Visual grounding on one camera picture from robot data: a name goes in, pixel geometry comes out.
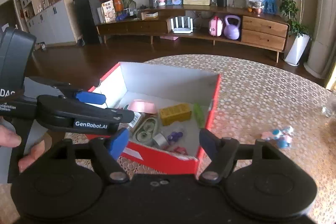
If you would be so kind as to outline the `person's left hand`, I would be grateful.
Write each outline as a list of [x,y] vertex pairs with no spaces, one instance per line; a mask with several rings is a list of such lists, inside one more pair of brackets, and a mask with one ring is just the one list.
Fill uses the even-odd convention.
[[14,161],[17,162],[18,171],[22,173],[35,161],[37,161],[46,151],[45,139],[34,144],[28,154],[21,155],[21,144],[23,139],[13,130],[7,128],[3,124],[1,125],[1,146],[6,148],[12,148]]

